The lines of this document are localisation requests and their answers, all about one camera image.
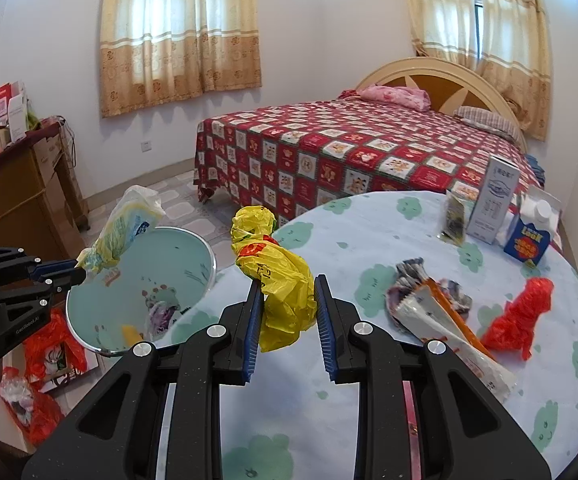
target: beige curtain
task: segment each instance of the beige curtain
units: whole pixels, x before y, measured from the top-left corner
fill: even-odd
[[[550,113],[550,53],[541,0],[483,0],[478,73],[509,102],[530,137],[545,140]]]
[[[256,0],[103,0],[101,112],[261,86]]]
[[[413,45],[418,54],[477,69],[474,0],[407,1]]]

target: striped pillow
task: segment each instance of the striped pillow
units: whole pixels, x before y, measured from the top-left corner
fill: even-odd
[[[520,150],[521,153],[527,152],[527,143],[520,128],[514,123],[505,119],[500,114],[490,112],[484,108],[476,108],[473,106],[461,106],[455,111],[455,115],[464,119],[468,119],[473,123],[483,124],[495,130],[501,130],[506,133]]]

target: round table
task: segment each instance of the round table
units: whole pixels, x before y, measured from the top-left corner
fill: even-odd
[[[517,378],[504,406],[555,478],[578,453],[578,274],[553,248],[530,270],[499,246],[470,237],[461,248],[439,240],[443,202],[443,195],[432,192],[342,198],[306,212],[274,238],[302,256],[314,276],[326,274],[335,298],[351,301],[361,319],[400,340],[384,292],[402,260],[421,256],[432,278],[459,282],[473,299],[467,324],[475,333],[502,314],[527,278],[550,278],[552,308],[538,320],[533,356],[527,362],[509,352],[497,357]],[[161,343],[186,340],[217,322],[225,306],[245,300],[250,284],[238,267],[224,270]],[[357,384],[329,381],[316,327],[288,348],[259,354],[248,386],[221,390],[225,480],[351,480],[358,391]]]

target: silver screw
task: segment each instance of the silver screw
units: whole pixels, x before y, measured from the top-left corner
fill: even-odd
[[[367,322],[361,321],[360,323],[356,323],[354,325],[354,331],[360,335],[369,335],[371,332],[373,332],[373,326]]]
[[[432,354],[436,355],[444,354],[444,351],[447,350],[446,345],[442,341],[429,341],[427,348]]]
[[[207,335],[210,337],[222,337],[227,333],[223,325],[212,325],[207,329]]]
[[[151,353],[151,345],[146,342],[138,343],[134,346],[134,355],[137,357],[145,357]]]

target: wooden headboard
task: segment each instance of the wooden headboard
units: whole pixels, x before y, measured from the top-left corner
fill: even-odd
[[[436,112],[453,116],[463,105],[485,108],[520,128],[512,109],[493,86],[471,70],[448,61],[433,57],[394,61],[368,75],[355,89],[372,84],[420,88],[427,91]]]

